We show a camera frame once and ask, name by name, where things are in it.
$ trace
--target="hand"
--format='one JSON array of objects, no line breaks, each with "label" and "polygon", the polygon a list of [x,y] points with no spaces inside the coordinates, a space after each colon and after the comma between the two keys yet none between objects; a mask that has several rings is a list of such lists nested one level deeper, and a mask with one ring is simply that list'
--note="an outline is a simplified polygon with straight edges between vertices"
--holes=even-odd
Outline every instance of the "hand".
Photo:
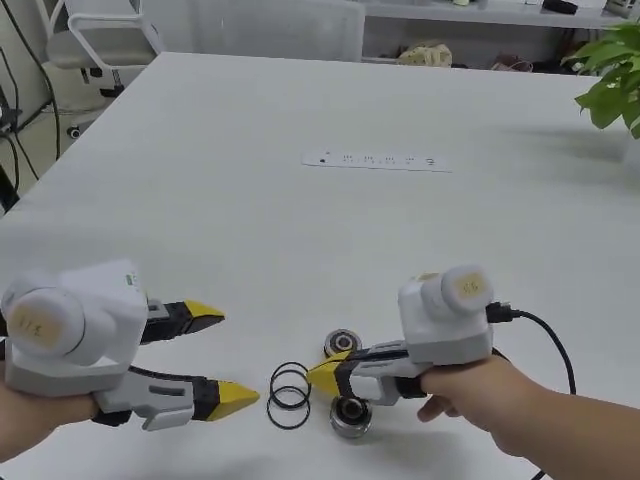
[{"label": "hand", "polygon": [[433,368],[422,376],[421,385],[433,396],[418,412],[420,421],[429,422],[442,413],[463,416],[514,456],[521,456],[515,434],[520,420],[548,392],[495,356],[468,366]]},{"label": "hand", "polygon": [[89,420],[97,411],[88,395],[40,398],[10,390],[0,362],[0,463],[35,447],[56,428]]}]

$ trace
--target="shelf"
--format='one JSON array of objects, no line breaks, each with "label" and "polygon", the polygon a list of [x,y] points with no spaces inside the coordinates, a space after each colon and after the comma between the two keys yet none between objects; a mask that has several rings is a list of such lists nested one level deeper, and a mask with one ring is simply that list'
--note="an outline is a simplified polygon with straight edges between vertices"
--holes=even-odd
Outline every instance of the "shelf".
[{"label": "shelf", "polygon": [[625,20],[596,9],[580,9],[576,15],[563,15],[544,10],[540,5],[492,0],[471,3],[466,7],[454,5],[450,0],[421,0],[420,5],[359,3],[366,7],[368,17],[586,29],[601,29]]}]

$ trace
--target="white table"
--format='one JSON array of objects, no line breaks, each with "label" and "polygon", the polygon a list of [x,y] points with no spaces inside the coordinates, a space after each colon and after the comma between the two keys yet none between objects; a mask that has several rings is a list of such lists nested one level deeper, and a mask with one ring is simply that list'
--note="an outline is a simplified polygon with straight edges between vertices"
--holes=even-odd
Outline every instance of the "white table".
[{"label": "white table", "polygon": [[[162,55],[0,222],[0,288],[32,266],[128,256],[153,296],[228,312],[206,333],[145,347],[140,366],[266,392],[279,363],[317,363],[334,328],[367,343],[399,338],[397,288],[475,261],[501,300],[556,328],[581,392],[640,406],[632,380],[640,193],[617,161],[623,127],[597,131],[572,100],[591,82]],[[301,166],[302,154],[325,148],[437,154],[453,173]],[[496,337],[525,372],[566,388],[536,326],[499,326]],[[419,424],[418,405],[377,409],[355,445],[333,435],[317,400],[295,432],[273,427],[264,401],[215,424],[153,434],[139,422],[86,424],[0,474],[526,480],[534,472],[462,421]]]}]

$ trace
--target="handle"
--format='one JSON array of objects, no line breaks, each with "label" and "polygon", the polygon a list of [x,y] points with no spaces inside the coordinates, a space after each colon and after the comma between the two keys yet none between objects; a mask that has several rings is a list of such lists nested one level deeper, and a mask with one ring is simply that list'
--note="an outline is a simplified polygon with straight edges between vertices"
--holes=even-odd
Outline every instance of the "handle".
[{"label": "handle", "polygon": [[124,410],[122,412],[104,413],[102,410],[91,420],[99,425],[107,427],[119,427],[131,420],[132,410]]},{"label": "handle", "polygon": [[420,376],[414,378],[396,377],[396,388],[402,398],[426,398],[428,395],[422,391]]}]

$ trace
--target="gripper jaw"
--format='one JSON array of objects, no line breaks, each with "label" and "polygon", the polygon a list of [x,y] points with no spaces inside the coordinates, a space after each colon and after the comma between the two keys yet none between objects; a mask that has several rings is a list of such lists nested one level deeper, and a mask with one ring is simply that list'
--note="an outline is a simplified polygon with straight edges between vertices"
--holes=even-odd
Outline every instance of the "gripper jaw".
[{"label": "gripper jaw", "polygon": [[212,422],[255,403],[259,394],[233,382],[171,375],[132,366],[120,386],[97,392],[100,413],[94,422],[120,426],[135,413],[148,431],[177,427],[191,420]]},{"label": "gripper jaw", "polygon": [[148,304],[149,316],[140,340],[141,345],[198,333],[225,319],[220,310],[194,300],[166,304],[159,300],[149,300]]}]

